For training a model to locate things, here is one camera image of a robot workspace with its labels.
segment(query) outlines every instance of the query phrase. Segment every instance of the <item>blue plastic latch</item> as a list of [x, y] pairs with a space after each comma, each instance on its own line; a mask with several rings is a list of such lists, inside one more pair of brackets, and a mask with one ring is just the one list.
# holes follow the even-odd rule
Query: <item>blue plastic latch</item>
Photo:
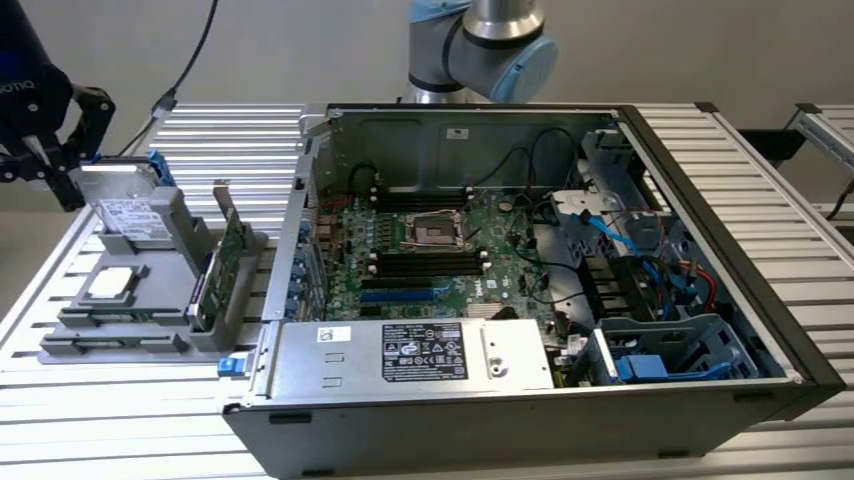
[[617, 360], [619, 379], [625, 382], [667, 380], [667, 369], [658, 355], [626, 355]]
[[172, 172], [170, 171], [170, 164], [166, 163], [166, 157], [158, 150], [152, 150], [148, 154], [148, 163], [151, 164], [158, 177], [160, 178], [162, 187], [175, 187], [175, 178], [172, 178]]
[[219, 377], [242, 377], [246, 375], [246, 358], [224, 357], [216, 364]]

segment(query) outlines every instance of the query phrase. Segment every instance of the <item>power supply label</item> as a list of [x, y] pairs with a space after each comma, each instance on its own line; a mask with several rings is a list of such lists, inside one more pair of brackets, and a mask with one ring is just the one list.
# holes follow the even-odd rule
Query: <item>power supply label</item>
[[462, 324], [383, 325], [383, 378], [387, 382], [467, 380]]

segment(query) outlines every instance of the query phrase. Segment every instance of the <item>cable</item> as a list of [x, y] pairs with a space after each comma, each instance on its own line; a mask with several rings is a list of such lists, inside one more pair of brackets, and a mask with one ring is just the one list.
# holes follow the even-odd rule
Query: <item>cable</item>
[[665, 244], [667, 243], [667, 229], [665, 228], [665, 221], [662, 220], [661, 215], [658, 214], [658, 211], [653, 210], [651, 208], [643, 208], [643, 207], [630, 207], [626, 210], [623, 210], [619, 215], [617, 215], [611, 221], [609, 222], [609, 224], [606, 225], [606, 227], [611, 227], [611, 225], [614, 225], [614, 223], [617, 223], [617, 220], [619, 220], [621, 218], [623, 218], [626, 215], [629, 215], [633, 212], [642, 212], [642, 213], [649, 213], [651, 215], [655, 216], [655, 221], [658, 222], [658, 227], [662, 230], [662, 238], [659, 240], [659, 244], [655, 245], [655, 248], [653, 249], [653, 251], [658, 250], [659, 247], [663, 247]]
[[214, 24], [214, 17], [216, 16], [216, 9], [219, 7], [219, 0], [211, 0], [211, 9], [208, 11], [208, 19], [204, 22], [204, 30], [202, 31], [202, 37], [199, 38], [199, 43], [196, 44], [196, 49], [192, 52], [192, 56], [190, 57], [190, 62], [187, 62], [187, 66], [182, 71], [178, 80], [170, 87], [170, 89], [160, 95], [160, 98], [155, 102], [151, 107], [151, 118], [148, 123], [143, 127], [143, 129], [136, 133], [131, 141], [127, 143], [121, 151], [119, 152], [119, 156], [126, 155], [126, 153], [131, 150], [134, 145], [140, 141], [140, 139], [148, 134], [151, 128], [155, 126], [155, 123], [163, 117], [166, 112], [171, 112], [178, 104], [178, 100], [175, 97], [178, 96], [178, 89], [180, 88], [184, 80], [187, 79], [187, 75], [190, 75], [190, 71], [196, 64], [196, 60], [199, 59], [199, 54], [202, 53], [202, 49], [204, 48], [204, 44], [208, 40], [208, 34], [211, 33], [211, 25]]
[[187, 66], [184, 67], [184, 71], [182, 72], [180, 77], [175, 81], [172, 88], [170, 90], [172, 92], [178, 92], [184, 80], [187, 79], [187, 75], [190, 75], [190, 71], [196, 64], [196, 60], [199, 59], [199, 54], [202, 53], [202, 48], [208, 40], [208, 33], [211, 33], [211, 25], [214, 24], [214, 17], [216, 16], [216, 8], [219, 7], [219, 0], [211, 0], [211, 11], [208, 12], [208, 20], [204, 23], [204, 30], [202, 31], [202, 38], [199, 39], [199, 43], [196, 45], [196, 49], [192, 52], [192, 56], [190, 57], [190, 62], [187, 62]]
[[542, 298], [538, 298], [534, 295], [534, 288], [531, 287], [531, 289], [528, 290], [528, 298], [531, 300], [534, 300], [536, 303], [540, 303], [543, 305], [557, 305], [558, 303], [563, 303], [567, 300], [574, 299], [575, 297], [581, 297], [582, 295], [585, 295], [585, 292], [575, 292], [571, 295], [567, 295], [566, 297], [563, 297], [559, 300], [543, 300]]
[[507, 161], [512, 158], [512, 154], [514, 154], [514, 153], [516, 153], [516, 152], [522, 152], [522, 153], [524, 153], [524, 155], [526, 155], [527, 157], [530, 157], [530, 155], [528, 155], [528, 151], [527, 151], [524, 148], [522, 148], [522, 147], [514, 147], [514, 148], [511, 148], [511, 149], [510, 149], [510, 151], [507, 152], [507, 154], [504, 155], [504, 158], [502, 158], [502, 161], [500, 161], [500, 162], [498, 162], [498, 165], [495, 165], [495, 168], [492, 169], [492, 171], [491, 171], [490, 173], [487, 173], [487, 174], [483, 176], [483, 178], [482, 178], [480, 180], [478, 180], [478, 181], [471, 185], [472, 187], [478, 187], [478, 186], [483, 185], [483, 183], [484, 183], [490, 178], [492, 178], [492, 176], [494, 176], [494, 175], [498, 173], [498, 171], [502, 169], [502, 167], [504, 166], [504, 164], [507, 163]]
[[356, 179], [356, 173], [359, 173], [359, 170], [363, 169], [370, 169], [374, 172], [374, 175], [376, 175], [376, 173], [379, 172], [379, 170], [376, 170], [376, 167], [370, 164], [370, 163], [359, 163], [352, 167], [352, 170], [350, 170], [350, 176], [347, 177], [347, 193], [354, 193], [352, 192], [352, 182]]
[[845, 203], [845, 200], [849, 198], [849, 195], [851, 195], [851, 193], [854, 193], [854, 179], [849, 183], [849, 186], [845, 187], [845, 190], [842, 191], [842, 194], [839, 195], [839, 199], [837, 200], [837, 204], [834, 205], [833, 210], [827, 214], [827, 217], [826, 217], [827, 220], [833, 220], [834, 219], [834, 217], [839, 213], [839, 210], [842, 210], [842, 204]]
[[[522, 213], [519, 213], [516, 215], [516, 217], [514, 218], [512, 223], [510, 224], [510, 228], [507, 229], [507, 236], [510, 236], [514, 233], [516, 220], [519, 220], [520, 217], [522, 217]], [[571, 271], [574, 273], [578, 273], [578, 269], [575, 267], [573, 267], [571, 265], [567, 265], [566, 263], [544, 262], [542, 260], [536, 260], [535, 258], [526, 257], [524, 255], [522, 255], [522, 253], [519, 253], [519, 250], [516, 249], [516, 246], [512, 243], [510, 244], [510, 248], [512, 250], [512, 253], [516, 254], [516, 257], [519, 257], [522, 260], [528, 262], [531, 265], [536, 265], [539, 267], [561, 267], [561, 268], [566, 268], [569, 271]]]
[[539, 133], [536, 134], [536, 136], [534, 137], [534, 142], [531, 143], [531, 151], [528, 152], [528, 157], [530, 157], [530, 167], [528, 167], [528, 185], [534, 184], [535, 178], [536, 178], [536, 172], [534, 171], [534, 157], [535, 157], [535, 153], [536, 153], [536, 145], [539, 144], [539, 141], [543, 139], [543, 137], [548, 134], [548, 133], [563, 133], [563, 135], [566, 135], [566, 138], [570, 140], [570, 153], [567, 155], [567, 165], [570, 167], [569, 169], [569, 173], [567, 173], [567, 179], [563, 182], [563, 185], [566, 186], [570, 181], [570, 176], [573, 174], [573, 161], [577, 158], [577, 149], [578, 149], [578, 142], [575, 141], [575, 137], [573, 137], [573, 134], [562, 127], [550, 127], [544, 130], [540, 130]]
[[154, 117], [151, 117], [148, 119], [148, 123], [146, 123], [146, 126], [143, 128], [140, 128], [139, 132], [136, 132], [136, 135], [134, 136], [134, 138], [131, 139], [128, 144], [124, 146], [124, 148], [121, 150], [119, 150], [119, 156], [120, 157], [127, 155], [136, 148], [136, 144], [139, 143], [142, 138], [146, 136], [146, 134], [151, 130], [151, 127], [155, 126], [155, 122], [156, 121], [158, 121], [158, 119], [154, 118]]
[[[686, 270], [690, 270], [691, 269], [691, 262], [689, 262], [686, 260], [682, 260], [679, 262], [679, 266], [682, 266], [682, 268], [685, 268]], [[705, 312], [710, 312], [711, 308], [714, 306], [715, 296], [718, 295], [718, 284], [715, 282], [714, 277], [699, 266], [697, 267], [697, 274], [701, 277], [703, 277], [703, 280], [706, 280], [706, 283], [709, 283], [709, 297], [706, 298], [706, 302], [703, 303], [703, 311]]]
[[463, 239], [463, 241], [464, 241], [464, 242], [467, 242], [468, 240], [471, 240], [471, 239], [475, 237], [475, 235], [476, 235], [478, 233], [480, 233], [480, 229], [482, 229], [482, 228], [483, 228], [483, 225], [480, 225], [478, 228], [475, 228], [475, 229], [471, 231], [471, 233], [470, 233], [468, 235], [466, 235], [466, 238]]

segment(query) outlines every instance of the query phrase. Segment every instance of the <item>white wall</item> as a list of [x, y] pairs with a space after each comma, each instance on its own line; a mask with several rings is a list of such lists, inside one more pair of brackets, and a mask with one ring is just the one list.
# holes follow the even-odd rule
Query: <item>white wall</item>
[[[854, 103], [851, 0], [540, 1], [562, 51], [540, 101], [710, 100], [739, 127], [782, 125], [795, 102]], [[180, 72], [210, 1], [23, 4], [55, 63], [119, 105], [103, 148], [115, 151]], [[407, 4], [223, 0], [180, 99], [391, 101], [406, 82]], [[786, 171], [819, 201], [845, 184], [821, 158]], [[17, 194], [0, 187], [0, 199]]]

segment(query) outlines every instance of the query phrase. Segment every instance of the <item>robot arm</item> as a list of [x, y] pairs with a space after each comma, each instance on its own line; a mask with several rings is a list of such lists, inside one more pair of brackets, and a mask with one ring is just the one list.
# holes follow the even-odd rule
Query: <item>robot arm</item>
[[[61, 144], [72, 100], [81, 116]], [[69, 174], [95, 156], [115, 110], [103, 90], [73, 85], [51, 63], [17, 0], [0, 0], [0, 182], [44, 182], [65, 211], [83, 207]]]
[[411, 103], [464, 103], [467, 89], [496, 103], [524, 103], [558, 59], [535, 0], [412, 0]]

